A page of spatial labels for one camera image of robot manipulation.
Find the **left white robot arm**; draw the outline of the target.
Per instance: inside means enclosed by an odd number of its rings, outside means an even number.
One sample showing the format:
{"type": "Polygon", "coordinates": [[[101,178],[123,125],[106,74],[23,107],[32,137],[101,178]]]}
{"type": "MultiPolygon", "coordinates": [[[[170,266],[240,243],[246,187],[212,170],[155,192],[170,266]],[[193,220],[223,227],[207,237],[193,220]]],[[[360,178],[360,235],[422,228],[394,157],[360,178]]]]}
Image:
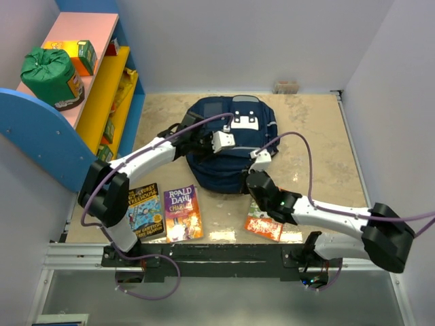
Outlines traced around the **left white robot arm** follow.
{"type": "Polygon", "coordinates": [[[206,125],[225,116],[204,118],[187,113],[182,122],[127,156],[111,162],[98,159],[90,165],[77,203],[84,209],[83,218],[90,215],[98,219],[90,225],[101,229],[125,266],[134,266],[141,258],[141,241],[126,218],[131,183],[189,153],[212,153],[213,133],[206,131],[206,125]]]}

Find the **navy blue school backpack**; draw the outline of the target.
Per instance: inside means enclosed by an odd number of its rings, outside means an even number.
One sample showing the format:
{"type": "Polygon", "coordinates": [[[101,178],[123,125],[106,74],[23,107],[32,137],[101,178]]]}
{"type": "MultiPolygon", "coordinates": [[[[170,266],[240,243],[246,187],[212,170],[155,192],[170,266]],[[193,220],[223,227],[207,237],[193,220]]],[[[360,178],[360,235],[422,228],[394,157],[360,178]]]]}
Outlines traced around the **navy blue school backpack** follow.
{"type": "Polygon", "coordinates": [[[252,151],[277,137],[275,112],[255,96],[209,96],[198,100],[188,110],[204,118],[233,113],[230,133],[232,149],[207,156],[189,153],[186,161],[198,184],[220,194],[246,194],[245,177],[251,166],[252,151]]]}

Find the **Roald Dahl Charlie book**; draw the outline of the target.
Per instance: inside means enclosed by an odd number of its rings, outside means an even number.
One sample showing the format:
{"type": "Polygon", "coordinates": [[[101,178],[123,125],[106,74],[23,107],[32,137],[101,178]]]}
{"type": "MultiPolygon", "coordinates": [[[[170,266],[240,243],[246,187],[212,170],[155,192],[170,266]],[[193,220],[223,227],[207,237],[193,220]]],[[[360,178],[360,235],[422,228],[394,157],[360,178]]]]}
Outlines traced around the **Roald Dahl Charlie book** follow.
{"type": "Polygon", "coordinates": [[[203,237],[203,223],[196,187],[189,185],[164,192],[164,217],[167,242],[203,237]]]}

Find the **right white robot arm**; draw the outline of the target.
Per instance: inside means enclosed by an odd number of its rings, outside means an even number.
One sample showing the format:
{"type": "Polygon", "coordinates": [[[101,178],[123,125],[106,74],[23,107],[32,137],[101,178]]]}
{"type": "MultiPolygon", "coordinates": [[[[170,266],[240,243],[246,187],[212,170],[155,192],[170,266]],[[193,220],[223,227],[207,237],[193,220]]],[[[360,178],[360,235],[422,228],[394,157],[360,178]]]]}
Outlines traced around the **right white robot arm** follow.
{"type": "Polygon", "coordinates": [[[249,173],[245,188],[261,211],[276,222],[331,230],[313,232],[302,257],[312,267],[339,258],[367,259],[396,274],[404,272],[414,230],[386,204],[352,208],[311,202],[307,196],[279,189],[264,171],[249,173]]]}

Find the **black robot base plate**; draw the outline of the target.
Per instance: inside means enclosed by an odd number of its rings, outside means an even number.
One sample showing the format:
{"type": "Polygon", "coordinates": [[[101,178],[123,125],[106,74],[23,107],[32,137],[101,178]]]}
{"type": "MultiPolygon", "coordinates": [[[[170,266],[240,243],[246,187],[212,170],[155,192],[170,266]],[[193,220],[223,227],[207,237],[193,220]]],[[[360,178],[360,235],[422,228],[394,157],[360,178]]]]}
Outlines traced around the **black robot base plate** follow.
{"type": "Polygon", "coordinates": [[[115,249],[103,249],[101,265],[117,268],[122,281],[129,272],[147,283],[161,283],[166,277],[186,278],[277,278],[325,285],[326,269],[341,265],[339,259],[322,261],[305,251],[303,244],[142,244],[128,260],[115,249]]]}

